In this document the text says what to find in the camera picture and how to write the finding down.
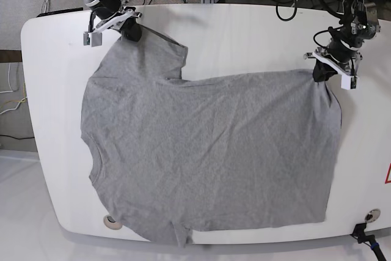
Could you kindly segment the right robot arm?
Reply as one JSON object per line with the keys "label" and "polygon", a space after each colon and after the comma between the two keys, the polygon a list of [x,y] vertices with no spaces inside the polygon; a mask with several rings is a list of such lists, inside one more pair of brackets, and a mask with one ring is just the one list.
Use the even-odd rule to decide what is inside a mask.
{"label": "right robot arm", "polygon": [[85,46],[101,46],[103,31],[112,29],[132,42],[138,42],[142,30],[137,19],[142,16],[135,7],[128,7],[122,0],[83,0],[90,9],[88,30],[83,33]]}

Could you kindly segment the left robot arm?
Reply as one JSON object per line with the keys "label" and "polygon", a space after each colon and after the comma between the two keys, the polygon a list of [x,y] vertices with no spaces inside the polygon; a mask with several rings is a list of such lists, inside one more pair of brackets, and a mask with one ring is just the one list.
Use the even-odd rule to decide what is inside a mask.
{"label": "left robot arm", "polygon": [[364,41],[373,39],[380,31],[376,4],[373,0],[342,0],[343,13],[337,13],[324,0],[319,2],[329,14],[339,19],[340,25],[319,31],[313,36],[314,41],[324,33],[331,37],[328,45],[316,42],[316,50],[306,55],[316,60],[313,80],[322,83],[334,75],[340,75],[342,88],[355,89],[362,60],[359,50]]}

